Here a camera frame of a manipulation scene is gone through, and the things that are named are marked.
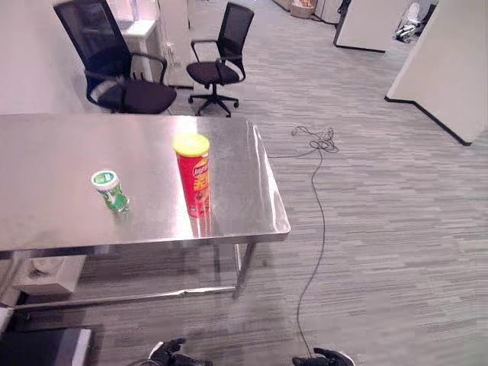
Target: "office chair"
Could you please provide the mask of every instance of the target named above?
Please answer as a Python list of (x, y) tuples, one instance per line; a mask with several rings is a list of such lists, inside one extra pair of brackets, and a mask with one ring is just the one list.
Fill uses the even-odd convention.
[[(218, 104), (227, 112), (226, 117), (231, 113), (223, 101), (233, 101), (234, 107), (239, 106), (239, 100), (217, 94), (217, 84), (228, 85), (242, 82), (246, 78), (244, 65), (242, 64), (242, 48), (244, 41), (251, 25), (254, 11), (232, 2), (227, 3), (225, 15), (223, 16), (222, 26), (220, 27), (219, 38), (217, 40), (193, 40), (191, 48), (197, 57), (197, 63), (191, 63), (187, 66), (188, 74), (197, 83), (202, 84), (209, 89), (212, 85), (211, 95), (191, 95), (188, 103), (193, 103), (194, 98), (206, 99), (205, 103), (198, 108), (196, 113), (200, 116), (202, 110), (210, 104)], [(195, 44), (197, 43), (215, 43), (219, 50), (220, 57), (215, 61), (201, 62), (198, 58)], [(242, 79), (237, 72), (226, 65), (226, 61), (233, 63), (242, 73)]]
[[(159, 114), (175, 100), (176, 91), (162, 83), (164, 58), (129, 52), (105, 0), (72, 0), (54, 6), (58, 18), (85, 65), (86, 98), (112, 112)], [(159, 61), (158, 82), (130, 78), (134, 56)]]

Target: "desk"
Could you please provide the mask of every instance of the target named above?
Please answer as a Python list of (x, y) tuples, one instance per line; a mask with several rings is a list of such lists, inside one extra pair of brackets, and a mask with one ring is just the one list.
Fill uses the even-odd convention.
[[(150, 53), (147, 50), (147, 40), (155, 29), (156, 29), (156, 21), (139, 20), (139, 21), (134, 21), (130, 27), (121, 30), (120, 32), (122, 33), (122, 36), (124, 37), (126, 42), (128, 43), (136, 42), (139, 47), (139, 51), (144, 53)], [(144, 75), (146, 77), (146, 80), (150, 82), (153, 81), (154, 79), (153, 71), (151, 70), (151, 64), (149, 60), (147, 58), (142, 58), (142, 63), (143, 63)]]
[[(211, 214), (188, 216), (175, 132), (210, 139)], [(106, 208), (90, 177), (112, 169), (130, 197), (126, 215)], [(126, 114), (0, 116), (0, 258), (105, 252), (111, 246), (234, 245), (235, 286), (27, 304), (14, 310), (233, 292), (238, 297), (255, 244), (290, 231), (256, 125), (244, 119)]]

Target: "floor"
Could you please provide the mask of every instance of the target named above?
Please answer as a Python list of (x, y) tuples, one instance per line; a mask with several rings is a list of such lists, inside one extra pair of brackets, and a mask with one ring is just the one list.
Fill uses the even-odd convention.
[[(316, 176), (326, 255), (303, 300), (309, 343), (343, 350), (358, 365), (487, 364), (488, 134), (461, 146), (412, 105), (384, 100), (410, 45), (392, 41), (385, 54), (342, 50), (332, 45), (332, 26), (292, 18), (271, 0), (238, 2), (255, 9), (255, 19), (244, 49), (248, 78), (225, 87), (241, 98), (233, 117), (258, 124), (271, 156), (307, 151), (306, 136), (291, 136), (298, 124), (333, 127), (340, 148)], [(196, 1), (196, 38), (217, 35), (225, 3)], [(173, 114), (194, 113), (189, 94), (178, 90)], [(213, 107), (204, 115), (224, 113)], [(187, 337), (188, 354), (215, 365), (290, 365), (307, 352), (295, 311), (322, 235), (310, 187), (317, 163), (315, 154), (272, 160), (292, 232), (257, 247), (237, 301), (36, 313), (19, 329), (95, 327), (90, 365), (125, 365), (177, 336)], [(211, 248), (157, 246), (90, 258), (79, 296), (218, 281), (212, 258)], [(233, 281), (226, 259), (224, 283)]]

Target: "white lid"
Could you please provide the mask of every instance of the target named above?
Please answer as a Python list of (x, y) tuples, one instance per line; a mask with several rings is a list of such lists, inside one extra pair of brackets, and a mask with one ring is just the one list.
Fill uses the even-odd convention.
[(90, 180), (99, 191), (108, 191), (119, 184), (117, 174), (111, 170), (99, 170), (91, 176)]

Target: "red chip can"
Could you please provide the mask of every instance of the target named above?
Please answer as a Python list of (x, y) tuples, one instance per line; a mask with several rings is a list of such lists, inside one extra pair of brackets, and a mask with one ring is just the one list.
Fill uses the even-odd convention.
[(210, 177), (208, 171), (208, 138), (196, 133), (180, 133), (173, 140), (191, 217), (206, 217), (210, 212)]

